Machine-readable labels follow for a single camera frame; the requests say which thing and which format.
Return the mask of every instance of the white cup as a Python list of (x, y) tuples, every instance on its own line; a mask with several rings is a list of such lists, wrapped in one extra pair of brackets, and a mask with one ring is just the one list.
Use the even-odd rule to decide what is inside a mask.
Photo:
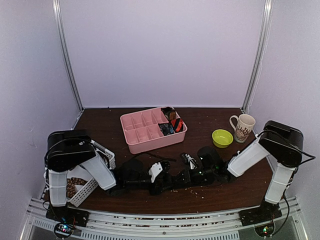
[[(236, 126), (233, 124), (232, 118), (237, 120)], [(254, 128), (254, 125), (256, 124), (254, 117), (248, 114), (241, 114), (239, 117), (233, 115), (230, 117), (229, 122), (234, 129), (234, 140), (238, 143), (244, 143), (247, 140), (249, 134)]]

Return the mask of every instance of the yellow-green bowl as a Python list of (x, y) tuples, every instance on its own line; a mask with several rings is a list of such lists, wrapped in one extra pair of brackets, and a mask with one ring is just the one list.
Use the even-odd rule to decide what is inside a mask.
[(224, 129), (217, 129), (212, 133), (213, 144), (218, 148), (224, 149), (228, 147), (234, 140), (230, 132)]

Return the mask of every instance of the dark wooden tabletop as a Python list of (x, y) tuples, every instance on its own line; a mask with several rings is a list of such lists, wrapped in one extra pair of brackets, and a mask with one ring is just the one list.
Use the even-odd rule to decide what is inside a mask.
[[(133, 155), (129, 152), (120, 116), (142, 108), (101, 108), (86, 109), (76, 129), (86, 129), (90, 137), (115, 153), (115, 162), (120, 166)], [(240, 115), (238, 108), (176, 108), (188, 127), (183, 142), (155, 149), (151, 153), (162, 157), (175, 158), (169, 173), (175, 175), (184, 168), (179, 154), (186, 152), (197, 157), (197, 151), (204, 146), (214, 146), (212, 132), (225, 129), (233, 133), (229, 124), (232, 115)], [(224, 149), (216, 148), (223, 160), (228, 161), (238, 150), (242, 150), (254, 139), (252, 133), (246, 143), (233, 143)], [(141, 156), (145, 169), (157, 159)], [(233, 183), (220, 186), (193, 187), (166, 191), (151, 196), (147, 190), (132, 190), (121, 196), (107, 196), (99, 187), (80, 205), (80, 208), (132, 214), (186, 214), (215, 212), (243, 207), (257, 206), (261, 203), (272, 178), (272, 170), (266, 159), (254, 165)]]

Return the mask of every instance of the pink plastic organizer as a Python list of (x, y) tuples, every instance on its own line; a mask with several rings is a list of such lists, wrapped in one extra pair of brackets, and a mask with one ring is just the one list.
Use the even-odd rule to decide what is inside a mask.
[(182, 132), (164, 136), (158, 124), (169, 121), (161, 111), (161, 107), (122, 115), (120, 121), (125, 141), (132, 154), (180, 143), (185, 139), (188, 129), (183, 123)]

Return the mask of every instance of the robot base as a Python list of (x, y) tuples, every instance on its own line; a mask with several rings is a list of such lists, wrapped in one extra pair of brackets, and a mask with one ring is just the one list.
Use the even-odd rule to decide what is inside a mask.
[(271, 204), (263, 200), (259, 207), (242, 210), (239, 216), (242, 226), (248, 226), (280, 218), (282, 213), (279, 204)]
[(48, 211), (46, 212), (45, 217), (47, 219), (52, 219), (57, 222), (64, 222), (66, 224), (71, 224), (71, 225), (73, 224), (75, 219), (76, 226), (85, 228), (87, 226), (89, 212), (78, 210), (78, 209), (72, 209), (67, 206), (52, 207), (50, 205)]

